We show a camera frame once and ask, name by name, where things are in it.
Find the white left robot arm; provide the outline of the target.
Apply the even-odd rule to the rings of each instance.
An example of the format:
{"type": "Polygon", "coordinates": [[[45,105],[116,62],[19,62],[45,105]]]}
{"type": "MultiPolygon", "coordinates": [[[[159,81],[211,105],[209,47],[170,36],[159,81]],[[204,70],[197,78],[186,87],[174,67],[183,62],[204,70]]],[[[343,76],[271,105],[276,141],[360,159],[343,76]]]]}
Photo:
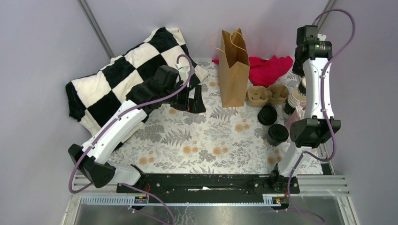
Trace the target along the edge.
{"type": "Polygon", "coordinates": [[[114,164],[108,159],[122,139],[133,133],[133,128],[162,104],[189,113],[204,113],[206,109],[200,85],[194,88],[194,97],[189,97],[189,82],[193,75],[193,66],[174,69],[164,65],[157,68],[153,77],[133,86],[126,100],[97,134],[82,145],[69,147],[68,153],[74,163],[69,190],[75,193],[72,182],[79,171],[96,188],[124,183],[135,193],[143,191],[146,181],[142,172],[133,166],[114,164]]]}

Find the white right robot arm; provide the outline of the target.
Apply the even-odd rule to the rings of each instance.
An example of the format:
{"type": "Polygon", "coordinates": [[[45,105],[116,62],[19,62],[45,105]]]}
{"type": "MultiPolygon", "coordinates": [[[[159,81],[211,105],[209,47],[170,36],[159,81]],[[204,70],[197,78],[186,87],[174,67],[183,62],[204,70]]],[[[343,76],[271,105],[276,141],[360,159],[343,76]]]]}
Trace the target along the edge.
{"type": "Polygon", "coordinates": [[[314,157],[311,150],[328,140],[334,141],[341,128],[330,103],[332,43],[319,39],[316,25],[305,25],[297,29],[296,45],[293,72],[306,79],[306,108],[303,119],[292,123],[292,143],[267,181],[275,193],[289,191],[304,155],[314,157]]]}

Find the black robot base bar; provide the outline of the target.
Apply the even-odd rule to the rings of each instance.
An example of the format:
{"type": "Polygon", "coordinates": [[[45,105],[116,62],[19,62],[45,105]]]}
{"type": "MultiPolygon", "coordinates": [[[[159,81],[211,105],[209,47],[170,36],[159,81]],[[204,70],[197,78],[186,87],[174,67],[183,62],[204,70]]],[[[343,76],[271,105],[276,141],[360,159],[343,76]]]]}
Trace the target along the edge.
{"type": "Polygon", "coordinates": [[[172,174],[144,173],[132,188],[118,184],[117,193],[145,192],[148,203],[167,205],[188,204],[243,204],[265,203],[270,196],[277,206],[288,205],[289,194],[299,194],[299,182],[272,171],[262,174],[172,174]]]}

